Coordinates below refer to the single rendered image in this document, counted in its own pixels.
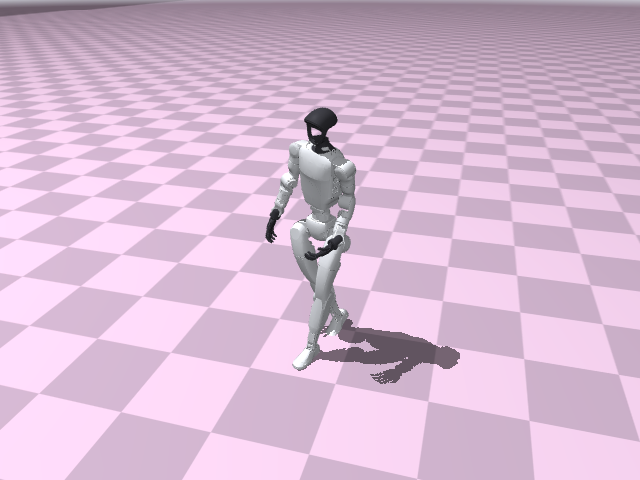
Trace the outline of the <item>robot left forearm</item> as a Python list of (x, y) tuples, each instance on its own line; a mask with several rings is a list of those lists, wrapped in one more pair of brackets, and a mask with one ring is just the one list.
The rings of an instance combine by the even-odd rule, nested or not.
[(348, 211), (341, 210), (338, 212), (338, 217), (333, 228), (333, 235), (331, 237), (331, 239), (333, 239), (337, 235), (341, 235), (343, 237), (343, 241), (340, 244), (338, 244), (338, 247), (340, 247), (344, 243), (344, 235), (346, 234), (349, 221), (352, 218), (354, 208), (355, 208), (355, 203), (356, 203), (355, 198), (352, 198), (349, 205), (349, 210)]

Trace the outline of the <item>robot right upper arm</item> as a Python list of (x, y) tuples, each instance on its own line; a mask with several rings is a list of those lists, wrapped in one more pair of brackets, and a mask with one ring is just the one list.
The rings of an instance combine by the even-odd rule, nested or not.
[(303, 144), (305, 144), (306, 140), (300, 140), (292, 143), (289, 146), (289, 161), (288, 168), (289, 172), (285, 173), (281, 177), (281, 183), (286, 187), (286, 189), (294, 189), (297, 187), (298, 178), (300, 174), (299, 170), (299, 150)]

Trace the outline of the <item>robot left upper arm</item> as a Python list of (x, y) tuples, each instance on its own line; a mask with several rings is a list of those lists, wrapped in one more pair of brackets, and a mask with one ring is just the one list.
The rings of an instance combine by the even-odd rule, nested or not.
[(352, 161), (340, 156), (333, 161), (332, 165), (336, 177), (340, 180), (343, 192), (343, 195), (339, 195), (338, 206), (349, 210), (351, 199), (355, 198), (356, 167)]

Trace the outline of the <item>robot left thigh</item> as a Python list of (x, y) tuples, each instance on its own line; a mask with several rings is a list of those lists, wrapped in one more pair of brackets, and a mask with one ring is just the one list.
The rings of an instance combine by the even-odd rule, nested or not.
[[(329, 237), (326, 239), (323, 248), (328, 245), (328, 241), (333, 235), (333, 228), (330, 229)], [(344, 235), (344, 243), (336, 250), (332, 250), (325, 256), (320, 256), (318, 262), (318, 269), (316, 275), (315, 292), (313, 300), (316, 298), (322, 300), (324, 304), (331, 291), (336, 274), (341, 266), (340, 258), (341, 254), (348, 251), (351, 245), (351, 240), (347, 235)]]

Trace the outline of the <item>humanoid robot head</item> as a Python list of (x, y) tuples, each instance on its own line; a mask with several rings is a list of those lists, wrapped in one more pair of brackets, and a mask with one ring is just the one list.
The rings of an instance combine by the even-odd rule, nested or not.
[[(332, 110), (328, 108), (315, 109), (305, 117), (304, 121), (307, 124), (308, 138), (313, 144), (311, 147), (313, 152), (317, 154), (329, 152), (329, 150), (323, 151), (321, 149), (323, 147), (328, 147), (331, 151), (333, 149), (336, 150), (336, 148), (329, 142), (328, 137), (326, 137), (327, 131), (337, 123), (337, 117)], [(321, 135), (313, 136), (311, 133), (311, 127), (321, 131)]]

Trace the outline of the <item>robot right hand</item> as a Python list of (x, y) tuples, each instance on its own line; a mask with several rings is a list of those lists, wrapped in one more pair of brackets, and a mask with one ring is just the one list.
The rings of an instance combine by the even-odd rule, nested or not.
[[(273, 230), (274, 230), (274, 226), (275, 226), (276, 220), (280, 219), (280, 217), (281, 217), (281, 216), (280, 217), (278, 217), (278, 216), (279, 216), (279, 210), (278, 209), (274, 209), (272, 211), (272, 213), (270, 213), (270, 219), (269, 219), (269, 222), (267, 224), (267, 231), (266, 231), (266, 235), (265, 235), (267, 241), (270, 242), (270, 243), (274, 242), (273, 240), (275, 240), (275, 238), (273, 236), (277, 237), (277, 235), (274, 233)], [(273, 234), (273, 236), (272, 236), (272, 234)]]

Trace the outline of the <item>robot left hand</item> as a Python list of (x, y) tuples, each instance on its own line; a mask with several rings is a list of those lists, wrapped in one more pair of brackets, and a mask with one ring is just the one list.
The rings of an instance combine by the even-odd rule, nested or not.
[(319, 247), (318, 250), (320, 252), (314, 254), (311, 253), (310, 251), (307, 251), (307, 253), (304, 254), (304, 256), (306, 257), (306, 259), (308, 260), (315, 260), (317, 258), (319, 258), (320, 256), (325, 256), (328, 253), (330, 253), (332, 250), (336, 250), (338, 248), (338, 244), (340, 244), (343, 241), (343, 237), (341, 235), (337, 235), (336, 237), (334, 237), (333, 239), (330, 239), (327, 243), (328, 245), (325, 248), (321, 248)]

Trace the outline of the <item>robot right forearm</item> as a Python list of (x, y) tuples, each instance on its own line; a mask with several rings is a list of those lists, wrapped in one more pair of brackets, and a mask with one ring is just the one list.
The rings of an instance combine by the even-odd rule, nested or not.
[(289, 197), (292, 195), (292, 192), (293, 192), (293, 189), (291, 190), (286, 189), (286, 187), (280, 181), (279, 193), (275, 200), (275, 206), (271, 209), (271, 213), (274, 209), (278, 209), (279, 210), (278, 217), (280, 217), (284, 213), (284, 208), (286, 207), (289, 201)]

